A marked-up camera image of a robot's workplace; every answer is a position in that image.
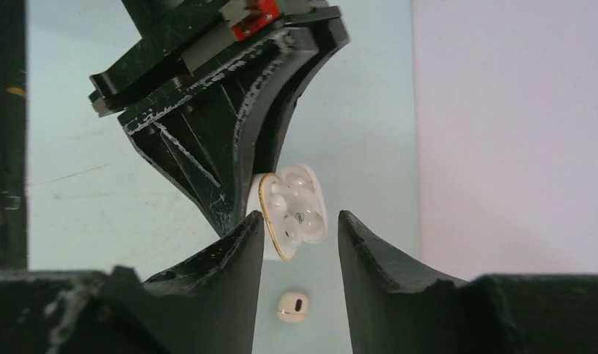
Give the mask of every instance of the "white earbud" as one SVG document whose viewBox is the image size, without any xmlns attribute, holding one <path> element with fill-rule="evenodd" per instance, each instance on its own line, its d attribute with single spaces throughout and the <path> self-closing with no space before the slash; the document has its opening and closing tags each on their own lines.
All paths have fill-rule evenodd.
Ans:
<svg viewBox="0 0 598 354">
<path fill-rule="evenodd" d="M 284 225 L 292 243 L 300 242 L 300 235 L 315 237 L 324 230 L 323 217 L 313 210 L 317 203 L 313 186 L 300 175 L 291 173 L 288 185 L 273 184 L 272 193 L 282 196 L 286 205 Z"/>
<path fill-rule="evenodd" d="M 285 202 L 283 195 L 271 193 L 268 197 L 268 207 L 279 214 L 288 212 L 288 203 Z"/>
</svg>

